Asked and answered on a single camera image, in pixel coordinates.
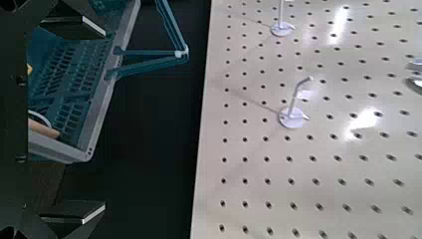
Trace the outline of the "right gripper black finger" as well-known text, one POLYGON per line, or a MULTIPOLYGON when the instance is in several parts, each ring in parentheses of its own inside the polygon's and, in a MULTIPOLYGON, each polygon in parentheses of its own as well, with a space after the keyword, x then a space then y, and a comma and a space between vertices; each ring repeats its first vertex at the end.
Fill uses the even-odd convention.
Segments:
POLYGON ((66 40, 98 40, 106 37, 104 19, 91 0, 58 0, 40 26, 66 40))
POLYGON ((58 239, 89 239, 105 213, 103 201, 63 200, 39 216, 58 239))

